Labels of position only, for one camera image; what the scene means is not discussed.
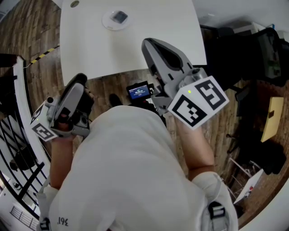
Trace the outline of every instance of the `forearm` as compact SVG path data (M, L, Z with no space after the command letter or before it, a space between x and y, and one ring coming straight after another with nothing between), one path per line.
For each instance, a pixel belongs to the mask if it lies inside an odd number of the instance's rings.
M66 176L68 175L73 160L72 141L53 140L52 157L50 166L50 185L55 189L60 189Z
M186 165L189 169L190 180L202 172L213 171L214 153L203 134L202 128L191 130L181 121L175 121L181 138Z

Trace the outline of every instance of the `hazard tape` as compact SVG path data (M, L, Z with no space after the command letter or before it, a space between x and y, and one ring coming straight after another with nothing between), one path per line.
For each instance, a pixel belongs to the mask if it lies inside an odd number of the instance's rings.
M36 63L38 60L40 60L41 58L45 57L47 54L49 54L50 52L54 51L56 48L58 48L60 46L60 44L58 44L56 47L54 48L51 48L49 50L47 50L46 52L44 52L42 55L38 56L36 59L32 60L29 65L27 67L29 67L30 65Z

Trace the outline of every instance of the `black shoe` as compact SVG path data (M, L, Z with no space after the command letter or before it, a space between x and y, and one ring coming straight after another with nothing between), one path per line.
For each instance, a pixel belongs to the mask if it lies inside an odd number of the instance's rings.
M112 107L122 105L120 98L116 94L109 95L109 102Z

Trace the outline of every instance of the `sleeve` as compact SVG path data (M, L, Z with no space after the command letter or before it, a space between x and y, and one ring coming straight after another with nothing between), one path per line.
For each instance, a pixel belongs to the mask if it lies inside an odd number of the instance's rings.
M39 224L37 225L37 231L51 230L50 221L48 218L50 205L57 195L58 190L50 186L46 186L40 189L37 193L38 205L40 210Z
M208 199L208 206L212 202L218 202L224 207L224 223L228 228L227 230L237 231L238 218L236 210L232 203L227 186L222 182L218 174L215 172L204 172L196 176L192 182L204 191L206 198ZM202 230L212 230L210 222L208 222L208 220L210 220L208 209L204 212L202 220L202 224L204 224Z

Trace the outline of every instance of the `white t-shirt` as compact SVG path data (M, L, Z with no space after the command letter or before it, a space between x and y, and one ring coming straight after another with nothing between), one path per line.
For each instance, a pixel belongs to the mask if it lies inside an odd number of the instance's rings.
M44 197L53 231L208 230L202 222L213 200L225 207L228 230L238 230L217 174L190 182L161 119L132 106L114 107L91 124L61 189L46 187Z

